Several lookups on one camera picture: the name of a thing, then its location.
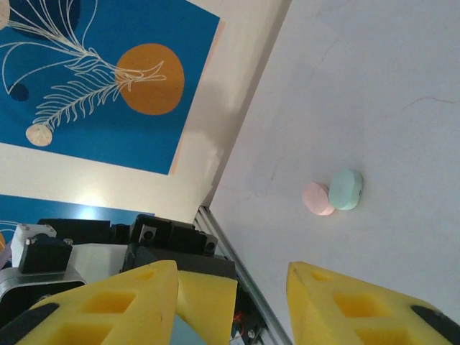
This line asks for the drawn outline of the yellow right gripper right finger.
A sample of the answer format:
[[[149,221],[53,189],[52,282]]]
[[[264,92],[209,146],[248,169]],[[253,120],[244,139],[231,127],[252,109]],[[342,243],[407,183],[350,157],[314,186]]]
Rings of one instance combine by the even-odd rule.
[[[295,344],[458,344],[459,325],[394,290],[291,262],[287,304]]]

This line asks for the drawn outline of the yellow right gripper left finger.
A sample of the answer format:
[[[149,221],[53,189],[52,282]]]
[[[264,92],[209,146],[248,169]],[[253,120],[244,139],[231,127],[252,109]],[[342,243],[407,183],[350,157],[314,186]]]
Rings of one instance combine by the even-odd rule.
[[[178,268],[162,260],[51,295],[1,329],[2,344],[169,344]]]

